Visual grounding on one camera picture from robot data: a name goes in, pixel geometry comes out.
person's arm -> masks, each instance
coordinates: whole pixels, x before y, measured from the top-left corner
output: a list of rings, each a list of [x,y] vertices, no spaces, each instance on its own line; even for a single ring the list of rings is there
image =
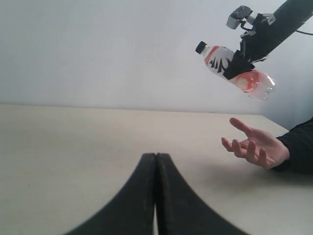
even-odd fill
[[[290,158],[273,170],[313,174],[313,118],[277,139],[287,147]]]

open palm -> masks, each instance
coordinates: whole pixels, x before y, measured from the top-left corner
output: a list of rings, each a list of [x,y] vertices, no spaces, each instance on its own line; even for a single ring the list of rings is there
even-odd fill
[[[289,159],[289,150],[270,133],[247,126],[237,118],[231,118],[229,122],[247,136],[244,141],[233,140],[232,143],[222,138],[225,149],[234,152],[236,157],[265,169],[276,167]]]

